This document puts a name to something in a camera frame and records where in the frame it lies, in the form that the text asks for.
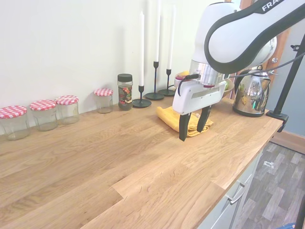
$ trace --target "yellow cloth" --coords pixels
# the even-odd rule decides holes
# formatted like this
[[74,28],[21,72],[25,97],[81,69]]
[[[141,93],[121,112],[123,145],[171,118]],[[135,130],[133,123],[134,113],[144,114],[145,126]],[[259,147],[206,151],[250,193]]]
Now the yellow cloth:
[[[161,108],[161,107],[157,107],[157,115],[159,118],[161,118],[167,125],[169,125],[173,130],[179,132],[179,119],[180,119],[180,115],[175,112],[173,110],[173,108],[170,106],[168,108]],[[198,134],[200,134],[200,132],[197,131],[197,124],[199,121],[199,114],[195,114],[192,113],[191,117],[190,117],[190,122],[188,125],[188,130],[187,130],[187,136],[188,137],[194,137]],[[208,119],[206,121],[206,124],[203,128],[203,132],[207,131],[209,129],[209,127],[213,124],[213,122]]]

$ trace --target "spice jar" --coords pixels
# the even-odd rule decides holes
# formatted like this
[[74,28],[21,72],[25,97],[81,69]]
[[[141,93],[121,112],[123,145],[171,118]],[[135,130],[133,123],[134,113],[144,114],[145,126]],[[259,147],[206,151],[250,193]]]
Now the spice jar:
[[57,127],[56,103],[53,100],[38,100],[30,104],[36,127],[48,131]]
[[123,111],[129,111],[132,108],[132,75],[119,74],[119,108]]
[[8,106],[0,109],[0,124],[8,140],[18,140],[30,134],[25,106]]
[[113,90],[99,88],[94,90],[97,111],[106,114],[112,111],[112,94]]
[[78,97],[74,95],[64,95],[55,99],[63,124],[68,125],[78,122],[78,100]]

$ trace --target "white cabinet door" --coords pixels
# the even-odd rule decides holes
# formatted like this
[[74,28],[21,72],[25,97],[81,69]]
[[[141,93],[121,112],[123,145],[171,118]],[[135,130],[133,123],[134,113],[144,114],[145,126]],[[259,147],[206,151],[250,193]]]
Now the white cabinet door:
[[211,229],[230,229],[231,222],[234,220],[234,213],[236,208],[239,206],[240,200],[243,197],[244,189],[246,188],[240,186],[238,189],[237,194],[234,196],[233,199],[236,199],[234,204],[230,204],[230,199],[227,199],[227,206],[225,210],[222,212],[218,220],[212,226]]
[[235,208],[236,204],[228,205],[211,229],[229,229]]
[[[259,154],[254,159],[254,161],[249,165],[249,167],[244,171],[244,173],[229,189],[226,195],[218,202],[218,204],[214,207],[214,209],[210,212],[210,214],[200,224],[198,229],[234,229],[235,228],[236,226],[235,219],[239,218],[240,216],[260,156],[261,154]],[[238,199],[238,201],[231,205],[229,197],[234,200]]]

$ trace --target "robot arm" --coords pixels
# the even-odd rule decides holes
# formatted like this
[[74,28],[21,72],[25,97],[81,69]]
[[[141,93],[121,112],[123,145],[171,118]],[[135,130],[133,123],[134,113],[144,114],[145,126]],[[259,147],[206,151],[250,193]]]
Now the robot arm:
[[204,54],[220,73],[258,66],[272,56],[259,55],[262,48],[304,18],[305,0],[259,0],[216,21],[206,34]]
[[189,116],[202,109],[197,131],[211,105],[224,93],[224,75],[266,62],[276,48],[275,36],[305,18],[305,0],[259,0],[240,10],[231,2],[208,6],[201,17],[189,74],[200,79],[176,90],[173,109],[180,114],[179,138],[186,139]]

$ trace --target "black candlestick holder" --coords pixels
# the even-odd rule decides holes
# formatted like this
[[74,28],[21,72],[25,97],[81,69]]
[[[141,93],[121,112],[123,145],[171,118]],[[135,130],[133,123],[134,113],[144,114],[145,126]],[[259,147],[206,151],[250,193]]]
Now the black candlestick holder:
[[154,61],[153,62],[154,67],[154,91],[151,93],[147,93],[145,95],[146,98],[150,100],[161,100],[164,99],[164,95],[156,92],[156,86],[157,86],[157,69],[159,67],[159,62]]
[[158,91],[158,93],[163,94],[165,96],[175,96],[175,91],[169,90],[169,81],[170,81],[170,75],[172,73],[171,69],[166,69],[166,74],[167,74],[167,87],[166,89],[162,89]]
[[147,99],[142,99],[142,93],[144,91],[144,86],[139,86],[139,92],[140,92],[140,99],[134,99],[132,101],[133,107],[136,108],[145,108],[148,107],[152,104],[151,101],[147,100]]

